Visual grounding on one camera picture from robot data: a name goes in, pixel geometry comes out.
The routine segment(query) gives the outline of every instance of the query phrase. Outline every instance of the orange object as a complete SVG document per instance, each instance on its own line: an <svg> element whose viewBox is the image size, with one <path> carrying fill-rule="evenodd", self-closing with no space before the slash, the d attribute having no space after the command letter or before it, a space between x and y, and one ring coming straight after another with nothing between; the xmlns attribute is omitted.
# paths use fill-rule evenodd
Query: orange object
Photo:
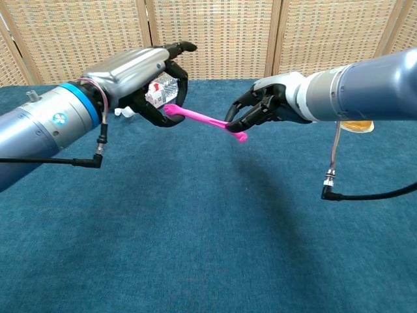
<svg viewBox="0 0 417 313"><path fill-rule="evenodd" d="M348 132L365 133L371 132L375 125L373 121L344 121L340 123L340 127Z"/></svg>

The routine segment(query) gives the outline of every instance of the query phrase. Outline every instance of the wicker screen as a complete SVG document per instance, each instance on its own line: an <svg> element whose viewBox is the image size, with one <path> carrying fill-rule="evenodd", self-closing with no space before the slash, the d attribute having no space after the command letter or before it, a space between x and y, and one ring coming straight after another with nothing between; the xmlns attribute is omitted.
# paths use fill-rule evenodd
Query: wicker screen
<svg viewBox="0 0 417 313"><path fill-rule="evenodd" d="M151 43L146 13L138 12L140 0L4 2L10 29L21 38L42 83L75 79L117 52Z"/></svg>
<svg viewBox="0 0 417 313"><path fill-rule="evenodd" d="M409 13L401 25L392 49L389 53L417 47L417 1L413 1Z"/></svg>
<svg viewBox="0 0 417 313"><path fill-rule="evenodd" d="M18 50L0 20L0 87L9 85L29 85L31 82L22 68Z"/></svg>
<svg viewBox="0 0 417 313"><path fill-rule="evenodd" d="M285 1L277 40L274 74L304 75L370 59L395 0Z"/></svg>
<svg viewBox="0 0 417 313"><path fill-rule="evenodd" d="M180 40L198 49L176 61L190 79L258 78L265 75L273 0L151 0L154 43Z"/></svg>

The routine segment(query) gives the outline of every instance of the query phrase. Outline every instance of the bottle label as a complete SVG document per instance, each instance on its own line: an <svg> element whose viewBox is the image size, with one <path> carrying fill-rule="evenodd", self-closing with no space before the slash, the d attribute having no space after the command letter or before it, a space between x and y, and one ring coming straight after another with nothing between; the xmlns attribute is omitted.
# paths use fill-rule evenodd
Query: bottle label
<svg viewBox="0 0 417 313"><path fill-rule="evenodd" d="M155 108L163 106L165 104L165 92L162 84L156 82L150 83L146 98Z"/></svg>

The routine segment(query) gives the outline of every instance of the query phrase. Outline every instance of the pink toothbrush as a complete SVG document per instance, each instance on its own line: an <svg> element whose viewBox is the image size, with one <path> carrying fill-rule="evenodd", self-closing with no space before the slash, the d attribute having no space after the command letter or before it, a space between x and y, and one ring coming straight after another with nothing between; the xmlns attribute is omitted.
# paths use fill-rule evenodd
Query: pink toothbrush
<svg viewBox="0 0 417 313"><path fill-rule="evenodd" d="M245 142L246 139L248 139L248 135L245 132L230 132L226 129L227 122L225 121L219 121L218 119L213 119L209 116L193 112L184 108L181 108L180 106L177 106L176 104L166 104L164 106L164 111L168 116L172 115L183 115L185 117L189 117L190 119L193 119L195 121L199 121L202 123L214 125L217 127L220 127L222 129L225 129L228 133L232 134L234 137L238 139L239 142Z"/></svg>

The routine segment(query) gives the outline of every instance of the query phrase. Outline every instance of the metal cylinder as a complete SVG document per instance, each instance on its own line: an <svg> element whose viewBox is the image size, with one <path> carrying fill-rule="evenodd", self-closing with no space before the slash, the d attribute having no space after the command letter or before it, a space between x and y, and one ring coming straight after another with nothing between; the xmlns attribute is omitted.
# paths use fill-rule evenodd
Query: metal cylinder
<svg viewBox="0 0 417 313"><path fill-rule="evenodd" d="M90 99L64 83L0 116L0 158L51 158L99 123ZM40 165L0 162L0 192Z"/></svg>
<svg viewBox="0 0 417 313"><path fill-rule="evenodd" d="M417 120L417 48L311 75L297 97L313 121Z"/></svg>

